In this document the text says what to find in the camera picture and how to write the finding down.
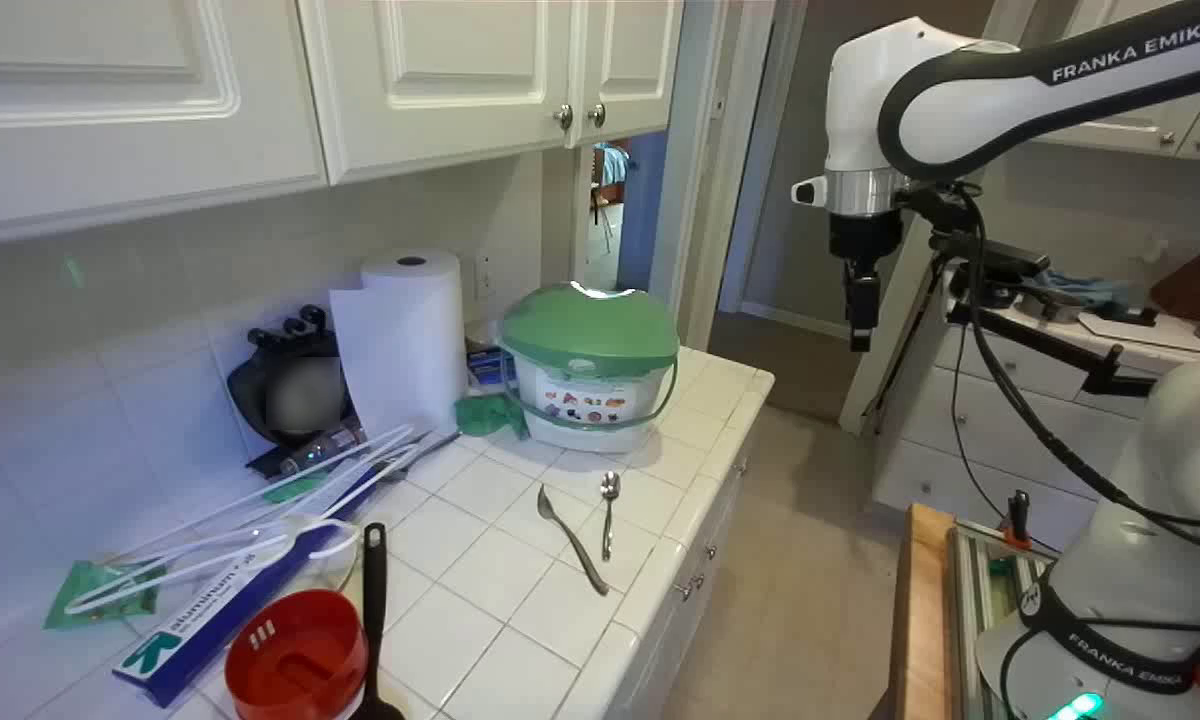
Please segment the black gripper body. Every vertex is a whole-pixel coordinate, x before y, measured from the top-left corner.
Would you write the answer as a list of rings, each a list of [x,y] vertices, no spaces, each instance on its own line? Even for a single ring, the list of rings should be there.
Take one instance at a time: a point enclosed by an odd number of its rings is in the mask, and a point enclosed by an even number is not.
[[[900,250],[900,236],[903,225],[895,214],[832,222],[832,255],[845,263],[845,301],[850,313],[878,301],[877,263]]]

